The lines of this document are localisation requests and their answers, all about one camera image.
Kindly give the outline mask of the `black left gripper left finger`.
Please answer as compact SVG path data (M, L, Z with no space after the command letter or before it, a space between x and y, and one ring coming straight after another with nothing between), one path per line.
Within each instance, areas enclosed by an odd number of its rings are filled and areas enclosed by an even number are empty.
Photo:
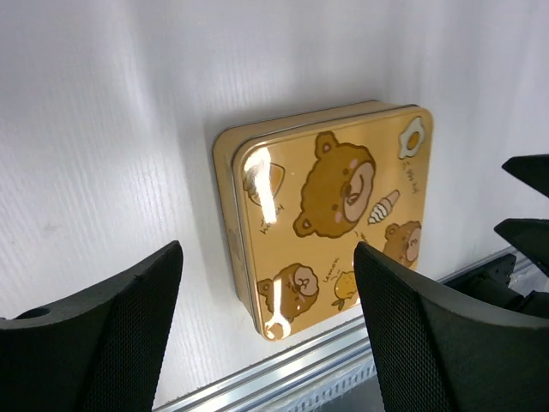
M173 241L131 268L1 321L3 411L150 411L182 277Z

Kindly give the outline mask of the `aluminium front rail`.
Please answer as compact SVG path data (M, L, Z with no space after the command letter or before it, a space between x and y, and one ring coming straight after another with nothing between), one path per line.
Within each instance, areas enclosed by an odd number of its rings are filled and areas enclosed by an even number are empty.
M517 257L515 271L530 267L519 251L507 248L444 278L444 283L506 253ZM354 368L374 366L364 314L283 351L240 373L207 385L166 405L168 411L246 411Z

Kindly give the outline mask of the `silver tin lid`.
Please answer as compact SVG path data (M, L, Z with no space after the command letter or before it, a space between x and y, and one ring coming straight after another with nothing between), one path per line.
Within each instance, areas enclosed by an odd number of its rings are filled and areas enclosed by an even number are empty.
M364 242L419 260L433 117L415 104L258 137L232 160L264 339L280 341L359 303Z

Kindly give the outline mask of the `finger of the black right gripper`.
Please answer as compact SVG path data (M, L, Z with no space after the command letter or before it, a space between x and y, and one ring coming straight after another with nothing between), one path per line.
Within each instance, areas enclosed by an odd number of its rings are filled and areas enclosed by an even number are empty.
M532 189L549 196L549 155L531 154L509 158L502 168Z
M544 219L506 219L494 231L527 257L541 272L549 274L549 224Z

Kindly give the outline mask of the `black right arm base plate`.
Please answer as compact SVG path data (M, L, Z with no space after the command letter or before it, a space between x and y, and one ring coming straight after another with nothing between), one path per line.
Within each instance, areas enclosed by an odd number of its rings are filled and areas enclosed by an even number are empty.
M516 255L506 253L462 272L444 284L490 305L548 319L548 292L532 291L523 295L510 288L516 260Z

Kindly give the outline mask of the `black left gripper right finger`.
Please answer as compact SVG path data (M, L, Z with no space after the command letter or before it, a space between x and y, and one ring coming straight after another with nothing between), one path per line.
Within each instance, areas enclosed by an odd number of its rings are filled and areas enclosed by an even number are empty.
M548 321L476 300L364 242L353 268L387 411L546 411Z

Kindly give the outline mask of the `gold chocolate tin box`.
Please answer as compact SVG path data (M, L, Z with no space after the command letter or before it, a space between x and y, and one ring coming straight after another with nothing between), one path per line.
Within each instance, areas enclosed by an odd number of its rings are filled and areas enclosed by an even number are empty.
M226 238L231 253L235 288L239 300L251 315L254 327L258 333L262 333L262 326L259 320L259 306L257 299L253 297L252 293L254 287L251 285L250 273L247 267L247 263L250 260L246 256L246 246L244 244L243 230L239 216L240 209L238 206L237 189L232 171L232 160L235 153L242 144L258 137L320 124L323 121L357 118L369 113L384 112L396 107L396 104L379 100L366 100L312 112L302 112L230 126L222 130L214 139L212 155L224 228L226 233L234 234L232 237L227 236Z

